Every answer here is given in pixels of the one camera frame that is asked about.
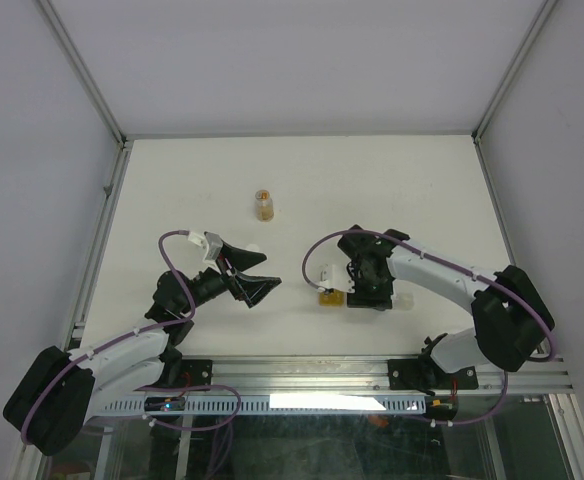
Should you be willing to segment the weekly pill organizer strip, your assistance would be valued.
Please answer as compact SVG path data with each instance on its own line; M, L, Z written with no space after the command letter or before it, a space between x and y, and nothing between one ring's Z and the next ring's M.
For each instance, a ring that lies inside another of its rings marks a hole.
M347 294L338 290L332 292L319 292L318 304L324 307L347 306ZM411 293L399 293L391 298L391 308L411 310L414 306L415 300Z

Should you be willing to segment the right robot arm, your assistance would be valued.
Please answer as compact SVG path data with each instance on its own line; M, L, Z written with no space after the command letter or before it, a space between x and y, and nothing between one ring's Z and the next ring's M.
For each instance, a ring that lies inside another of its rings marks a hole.
M428 340L422 350L419 374L431 387L443 386L455 372L470 366L492 364L516 372L532 360L555 327L529 276L514 265L501 271L463 266L427 252L403 232L377 235L358 225L337 246L349 260L346 270L353 288L347 295L348 307L391 309L394 284L401 280L470 314L471 327L442 333Z

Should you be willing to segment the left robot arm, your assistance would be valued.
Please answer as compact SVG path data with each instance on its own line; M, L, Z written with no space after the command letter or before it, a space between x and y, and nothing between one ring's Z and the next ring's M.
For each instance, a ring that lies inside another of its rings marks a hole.
M147 388L193 386L182 376L178 347L198 309L225 293L253 308L282 282L249 274L266 261L263 253L233 247L209 232L198 244L205 269L188 277L169 263L143 323L95 346L70 351L51 346L37 355L2 412L24 443L55 455L119 397Z

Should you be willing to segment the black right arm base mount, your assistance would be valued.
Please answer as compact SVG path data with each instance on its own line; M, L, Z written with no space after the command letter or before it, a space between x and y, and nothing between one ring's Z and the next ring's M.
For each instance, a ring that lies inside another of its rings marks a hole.
M389 388L393 391L415 390L426 395L436 391L473 391L479 387L474 367L445 373L429 360L416 357L387 361Z

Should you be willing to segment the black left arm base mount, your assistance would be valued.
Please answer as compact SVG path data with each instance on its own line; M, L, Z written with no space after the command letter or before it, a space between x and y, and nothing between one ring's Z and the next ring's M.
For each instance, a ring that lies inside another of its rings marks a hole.
M172 364L167 372L153 384L137 388L137 391L185 391L189 387L210 385L213 378L211 359L185 358Z

